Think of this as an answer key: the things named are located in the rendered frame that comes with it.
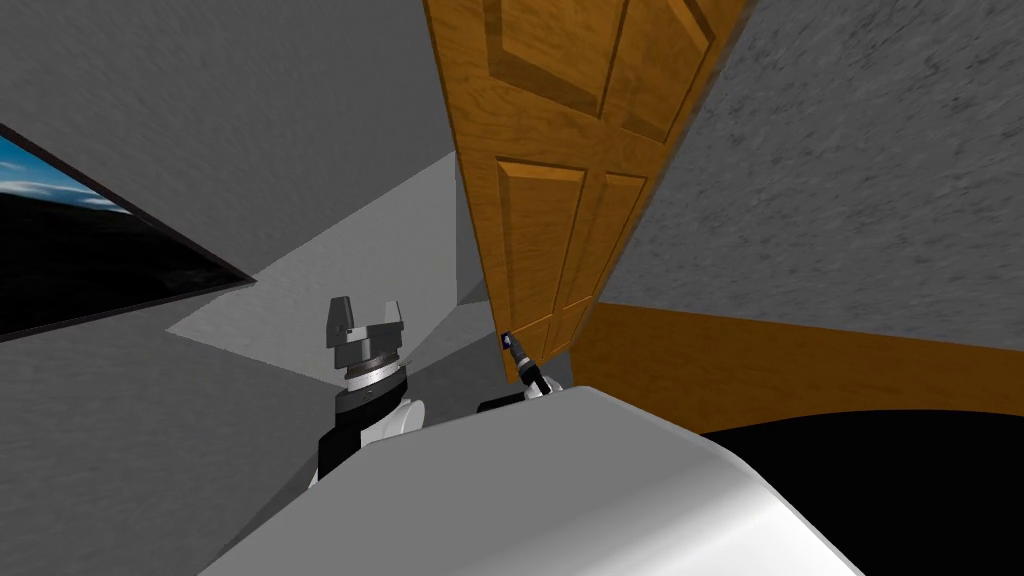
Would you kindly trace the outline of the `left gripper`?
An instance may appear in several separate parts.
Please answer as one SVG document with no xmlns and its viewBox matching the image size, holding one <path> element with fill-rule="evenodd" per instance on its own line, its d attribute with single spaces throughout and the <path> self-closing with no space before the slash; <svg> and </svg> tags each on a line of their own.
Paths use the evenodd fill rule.
<svg viewBox="0 0 1024 576">
<path fill-rule="evenodd" d="M 380 356 L 397 353 L 402 345 L 403 318 L 397 300 L 388 301 L 384 323 L 355 327 L 348 296 L 334 297 L 329 302 L 327 331 L 339 332 L 327 338 L 333 349 L 333 367 L 345 369 Z"/>
</svg>

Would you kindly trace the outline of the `brown wooden panel door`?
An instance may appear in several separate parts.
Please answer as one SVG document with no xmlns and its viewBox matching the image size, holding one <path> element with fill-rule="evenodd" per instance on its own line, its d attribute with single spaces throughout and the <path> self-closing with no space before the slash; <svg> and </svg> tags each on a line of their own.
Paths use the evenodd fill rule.
<svg viewBox="0 0 1024 576">
<path fill-rule="evenodd" d="M 497 334 L 581 335 L 758 0 L 422 0 Z"/>
</svg>

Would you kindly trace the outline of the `dark framed window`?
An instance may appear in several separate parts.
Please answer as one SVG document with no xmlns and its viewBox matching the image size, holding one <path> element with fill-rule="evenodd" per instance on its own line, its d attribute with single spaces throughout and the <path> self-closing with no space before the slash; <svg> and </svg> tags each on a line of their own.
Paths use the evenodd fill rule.
<svg viewBox="0 0 1024 576">
<path fill-rule="evenodd" d="M 0 342 L 254 282 L 0 123 Z"/>
</svg>

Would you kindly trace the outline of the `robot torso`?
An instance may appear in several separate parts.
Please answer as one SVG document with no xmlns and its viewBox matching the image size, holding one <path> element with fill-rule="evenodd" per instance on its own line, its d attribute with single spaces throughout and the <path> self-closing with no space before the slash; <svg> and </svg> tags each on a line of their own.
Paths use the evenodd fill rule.
<svg viewBox="0 0 1024 576">
<path fill-rule="evenodd" d="M 715 442 L 573 387 L 372 442 L 199 576 L 864 576 Z"/>
</svg>

